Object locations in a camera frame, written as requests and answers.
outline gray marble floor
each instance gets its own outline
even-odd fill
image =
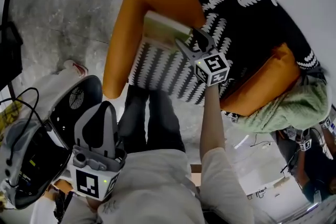
[[[109,40],[122,0],[10,0],[9,17],[23,39],[23,73],[14,81],[14,90],[20,93],[36,80],[57,72],[66,59],[73,59],[91,74],[102,79]],[[112,100],[118,116],[122,114],[125,90]],[[180,120],[181,134],[191,163],[199,163],[199,139],[203,109],[199,106],[173,100]],[[224,118],[227,154],[239,177],[270,162],[281,160],[274,145],[250,148],[254,137],[234,147],[247,135],[237,131]],[[258,142],[269,140],[260,137]]]

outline orange cushion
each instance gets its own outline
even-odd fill
[[[250,116],[283,94],[297,81],[300,69],[284,43],[273,50],[267,62],[237,91],[220,101],[222,110]]]
[[[149,9],[188,26],[205,24],[198,0],[123,0],[104,70],[103,92],[108,98],[119,97],[127,82],[142,38],[143,18]]]

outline green towel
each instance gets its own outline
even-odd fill
[[[301,83],[250,116],[239,117],[240,129],[270,133],[288,126],[305,130],[324,120],[330,111],[324,79],[306,76]]]

